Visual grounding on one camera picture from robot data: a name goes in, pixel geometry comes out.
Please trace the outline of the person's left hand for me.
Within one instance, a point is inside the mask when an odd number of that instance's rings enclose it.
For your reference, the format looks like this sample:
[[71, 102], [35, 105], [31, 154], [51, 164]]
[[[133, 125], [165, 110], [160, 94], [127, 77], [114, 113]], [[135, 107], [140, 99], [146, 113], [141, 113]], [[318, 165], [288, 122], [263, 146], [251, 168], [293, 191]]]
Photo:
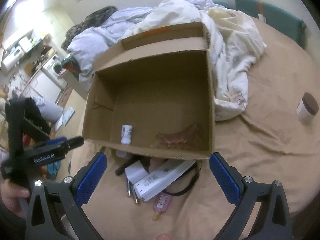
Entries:
[[17, 217], [25, 218], [25, 212], [20, 200], [27, 200], [30, 197], [28, 189], [12, 183], [6, 179], [1, 184], [1, 200], [4, 206]]

